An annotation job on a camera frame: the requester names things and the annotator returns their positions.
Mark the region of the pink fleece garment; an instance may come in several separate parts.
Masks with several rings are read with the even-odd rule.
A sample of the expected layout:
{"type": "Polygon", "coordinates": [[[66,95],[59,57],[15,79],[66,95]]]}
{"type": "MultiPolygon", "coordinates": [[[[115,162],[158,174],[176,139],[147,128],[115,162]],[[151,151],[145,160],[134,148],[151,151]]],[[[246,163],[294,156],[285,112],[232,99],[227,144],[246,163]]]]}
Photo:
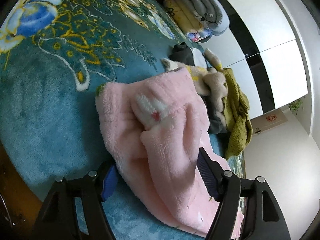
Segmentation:
{"type": "Polygon", "coordinates": [[[188,70],[108,82],[95,105],[105,147],[132,192],[164,224],[205,236],[219,205],[197,169],[199,149],[229,165],[213,152],[207,109],[188,70]]]}

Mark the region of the olive green knitted sweater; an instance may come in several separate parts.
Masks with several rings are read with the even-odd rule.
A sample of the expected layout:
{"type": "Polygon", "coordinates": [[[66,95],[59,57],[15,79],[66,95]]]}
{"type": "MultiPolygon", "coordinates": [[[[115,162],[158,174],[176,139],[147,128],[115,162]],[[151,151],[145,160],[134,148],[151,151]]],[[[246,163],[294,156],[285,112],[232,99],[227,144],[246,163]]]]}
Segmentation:
{"type": "Polygon", "coordinates": [[[253,127],[249,118],[249,100],[241,91],[231,68],[224,68],[225,87],[228,90],[224,97],[223,114],[226,120],[227,131],[230,132],[225,158],[238,156],[251,142],[253,127]]]}

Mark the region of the beige fleece garment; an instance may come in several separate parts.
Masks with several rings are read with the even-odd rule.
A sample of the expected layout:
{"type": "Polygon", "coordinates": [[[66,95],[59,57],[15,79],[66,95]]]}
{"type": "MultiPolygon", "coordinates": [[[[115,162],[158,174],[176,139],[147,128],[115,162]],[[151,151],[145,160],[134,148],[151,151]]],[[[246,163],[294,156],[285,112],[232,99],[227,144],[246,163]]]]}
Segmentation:
{"type": "Polygon", "coordinates": [[[170,59],[161,59],[161,62],[167,72],[185,68],[191,76],[196,92],[201,96],[209,96],[212,106],[217,112],[222,113],[224,110],[223,99],[228,94],[228,89],[225,87],[226,78],[220,72],[222,63],[217,55],[208,48],[204,51],[204,57],[212,65],[211,68],[190,66],[170,59]]]}

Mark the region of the green potted plant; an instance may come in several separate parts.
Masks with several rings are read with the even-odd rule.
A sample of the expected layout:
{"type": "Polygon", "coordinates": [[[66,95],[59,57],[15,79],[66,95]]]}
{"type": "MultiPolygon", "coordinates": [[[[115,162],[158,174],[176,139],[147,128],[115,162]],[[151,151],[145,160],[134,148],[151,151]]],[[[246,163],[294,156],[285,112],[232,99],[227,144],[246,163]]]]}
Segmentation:
{"type": "Polygon", "coordinates": [[[303,101],[302,101],[302,99],[297,99],[297,100],[289,103],[288,104],[288,108],[293,114],[297,115],[298,111],[300,109],[303,109],[303,101]]]}

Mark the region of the dark grey garment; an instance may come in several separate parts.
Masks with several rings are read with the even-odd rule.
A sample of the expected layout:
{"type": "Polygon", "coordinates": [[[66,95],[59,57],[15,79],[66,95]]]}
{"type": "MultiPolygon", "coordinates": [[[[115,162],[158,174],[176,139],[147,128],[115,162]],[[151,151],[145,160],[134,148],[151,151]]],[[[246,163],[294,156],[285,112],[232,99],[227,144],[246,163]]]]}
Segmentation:
{"type": "Polygon", "coordinates": [[[169,59],[186,65],[207,69],[207,62],[203,53],[197,48],[187,46],[185,42],[174,45],[169,59]]]}

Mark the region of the white black sliding wardrobe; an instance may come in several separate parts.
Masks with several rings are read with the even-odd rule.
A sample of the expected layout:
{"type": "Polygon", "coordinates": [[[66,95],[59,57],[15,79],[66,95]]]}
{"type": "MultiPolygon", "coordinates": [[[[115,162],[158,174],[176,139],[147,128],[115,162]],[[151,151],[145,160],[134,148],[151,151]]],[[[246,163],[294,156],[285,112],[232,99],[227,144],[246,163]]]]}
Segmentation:
{"type": "Polygon", "coordinates": [[[229,18],[203,44],[231,68],[257,118],[306,96],[310,80],[293,22],[276,0],[218,0],[229,18]]]}

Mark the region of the green floral bed blanket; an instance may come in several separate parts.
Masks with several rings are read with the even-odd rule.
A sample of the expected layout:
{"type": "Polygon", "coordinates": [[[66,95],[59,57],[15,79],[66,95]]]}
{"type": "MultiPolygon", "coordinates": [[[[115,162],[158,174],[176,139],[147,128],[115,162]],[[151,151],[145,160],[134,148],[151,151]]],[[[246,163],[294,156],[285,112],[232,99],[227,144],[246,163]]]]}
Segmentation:
{"type": "Polygon", "coordinates": [[[42,201],[33,239],[206,237],[157,219],[118,169],[112,196],[102,202],[98,192],[98,168],[111,155],[95,105],[99,86],[166,73],[161,59],[182,40],[154,0],[12,6],[1,26],[1,143],[42,201]]]}

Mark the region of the yellow folded blanket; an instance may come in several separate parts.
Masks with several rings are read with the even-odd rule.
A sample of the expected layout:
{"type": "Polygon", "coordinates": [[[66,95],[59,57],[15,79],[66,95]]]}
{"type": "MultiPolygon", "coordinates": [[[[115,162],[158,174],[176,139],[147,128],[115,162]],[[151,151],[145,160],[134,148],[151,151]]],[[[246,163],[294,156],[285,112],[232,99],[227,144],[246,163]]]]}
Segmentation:
{"type": "Polygon", "coordinates": [[[182,0],[165,0],[164,6],[185,35],[196,34],[204,30],[203,25],[182,0]]]}

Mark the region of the orange wooden bed frame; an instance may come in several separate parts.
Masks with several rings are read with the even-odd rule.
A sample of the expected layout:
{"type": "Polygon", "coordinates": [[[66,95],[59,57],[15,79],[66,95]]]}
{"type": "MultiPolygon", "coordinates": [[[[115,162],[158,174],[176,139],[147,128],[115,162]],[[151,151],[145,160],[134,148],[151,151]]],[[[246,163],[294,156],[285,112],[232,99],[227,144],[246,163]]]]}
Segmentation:
{"type": "Polygon", "coordinates": [[[32,239],[41,205],[1,146],[1,239],[32,239]]]}

